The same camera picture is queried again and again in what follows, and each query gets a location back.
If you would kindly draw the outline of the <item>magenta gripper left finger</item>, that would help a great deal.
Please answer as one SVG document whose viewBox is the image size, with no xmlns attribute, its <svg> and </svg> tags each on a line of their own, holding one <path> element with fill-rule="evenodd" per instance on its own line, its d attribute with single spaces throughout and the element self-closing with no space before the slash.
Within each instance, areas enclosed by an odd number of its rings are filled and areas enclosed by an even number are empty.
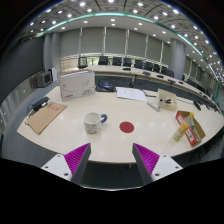
<svg viewBox="0 0 224 224">
<path fill-rule="evenodd" d="M 91 144 L 84 144 L 67 153 L 64 158 L 72 173 L 71 181 L 77 185 L 81 183 L 83 174 L 91 154 Z"/>
</svg>

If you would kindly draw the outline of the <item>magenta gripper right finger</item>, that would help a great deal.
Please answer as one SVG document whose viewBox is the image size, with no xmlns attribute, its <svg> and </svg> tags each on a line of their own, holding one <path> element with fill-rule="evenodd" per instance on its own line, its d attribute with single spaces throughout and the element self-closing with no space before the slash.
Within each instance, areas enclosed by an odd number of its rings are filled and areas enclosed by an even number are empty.
<svg viewBox="0 0 224 224">
<path fill-rule="evenodd" d="M 149 183 L 152 183 L 153 179 L 151 175 L 160 156 L 157 153 L 137 143 L 133 144 L 132 153 L 136 160 L 143 184 L 147 185 Z"/>
</svg>

